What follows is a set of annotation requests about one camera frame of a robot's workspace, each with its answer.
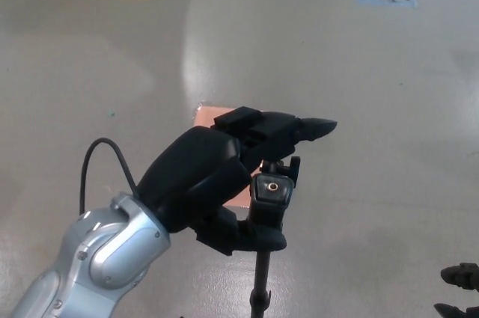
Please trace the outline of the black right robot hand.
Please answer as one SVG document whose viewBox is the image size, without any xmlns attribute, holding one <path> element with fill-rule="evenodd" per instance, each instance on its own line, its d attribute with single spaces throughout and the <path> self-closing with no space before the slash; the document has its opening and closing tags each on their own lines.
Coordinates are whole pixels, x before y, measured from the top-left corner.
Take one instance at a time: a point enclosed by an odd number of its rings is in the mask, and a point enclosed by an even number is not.
<svg viewBox="0 0 479 318">
<path fill-rule="evenodd" d="M 464 290 L 478 291 L 478 264 L 476 263 L 460 263 L 457 266 L 450 266 L 444 268 L 440 275 L 447 284 Z M 455 306 L 437 303 L 434 308 L 443 318 L 478 318 L 478 306 L 462 311 Z"/>
</svg>

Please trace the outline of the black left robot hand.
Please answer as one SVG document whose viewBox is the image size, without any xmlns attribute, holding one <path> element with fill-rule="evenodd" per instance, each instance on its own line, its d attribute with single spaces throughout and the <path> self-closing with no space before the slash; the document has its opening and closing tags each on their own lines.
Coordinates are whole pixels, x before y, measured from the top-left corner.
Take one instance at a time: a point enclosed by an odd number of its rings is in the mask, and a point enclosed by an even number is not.
<svg viewBox="0 0 479 318">
<path fill-rule="evenodd" d="M 264 196 L 266 207 L 277 200 L 259 187 L 254 171 L 266 163 L 265 177 L 296 185 L 299 166 L 281 164 L 300 141 L 315 141 L 331 133 L 334 120 L 299 118 L 275 111 L 239 107 L 215 118 L 210 127 L 195 126 L 161 153 L 141 178 L 140 201 L 169 233 L 191 228 L 196 239 L 227 256 L 234 251 L 281 251 L 287 241 L 281 225 L 270 224 L 268 213 L 244 221 L 225 203 L 246 188 Z"/>
</svg>

